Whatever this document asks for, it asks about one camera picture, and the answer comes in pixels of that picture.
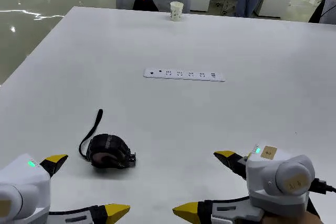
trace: reflective floor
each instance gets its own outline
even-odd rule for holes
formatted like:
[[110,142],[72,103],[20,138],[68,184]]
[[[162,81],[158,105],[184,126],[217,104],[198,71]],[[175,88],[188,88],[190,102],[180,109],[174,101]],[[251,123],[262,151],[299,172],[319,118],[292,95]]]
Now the reflective floor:
[[[292,0],[283,19],[306,22],[318,1]],[[216,2],[204,14],[219,15]],[[0,0],[0,85],[73,6],[115,8],[116,0]]]

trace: black tape measure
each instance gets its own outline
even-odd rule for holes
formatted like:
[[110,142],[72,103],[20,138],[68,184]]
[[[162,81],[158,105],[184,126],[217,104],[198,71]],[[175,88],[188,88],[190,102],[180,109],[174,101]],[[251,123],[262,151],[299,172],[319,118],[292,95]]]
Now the black tape measure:
[[115,135],[100,134],[94,136],[88,145],[86,155],[82,152],[83,143],[93,135],[103,116],[103,110],[100,109],[97,114],[94,126],[84,137],[79,145],[79,153],[87,161],[90,161],[97,168],[118,168],[123,169],[135,166],[135,153],[131,154],[123,139]]

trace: black bag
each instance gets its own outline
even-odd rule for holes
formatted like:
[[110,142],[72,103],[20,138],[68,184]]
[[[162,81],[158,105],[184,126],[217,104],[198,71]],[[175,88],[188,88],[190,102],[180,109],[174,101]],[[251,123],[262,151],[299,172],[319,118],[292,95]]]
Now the black bag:
[[153,0],[135,0],[133,10],[147,10],[150,12],[159,11]]

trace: power strip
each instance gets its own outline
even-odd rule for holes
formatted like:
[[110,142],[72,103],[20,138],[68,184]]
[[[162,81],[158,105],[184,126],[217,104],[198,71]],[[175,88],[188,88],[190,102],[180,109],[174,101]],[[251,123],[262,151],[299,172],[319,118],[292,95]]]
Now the power strip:
[[185,71],[180,69],[146,68],[143,73],[148,78],[182,79],[199,81],[225,81],[220,73]]

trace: white paper cup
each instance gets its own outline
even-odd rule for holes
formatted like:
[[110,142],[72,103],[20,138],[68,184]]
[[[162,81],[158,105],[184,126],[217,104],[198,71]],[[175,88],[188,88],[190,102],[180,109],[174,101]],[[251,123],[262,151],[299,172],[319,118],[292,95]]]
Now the white paper cup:
[[170,17],[172,21],[180,21],[182,18],[183,3],[171,2],[170,3]]

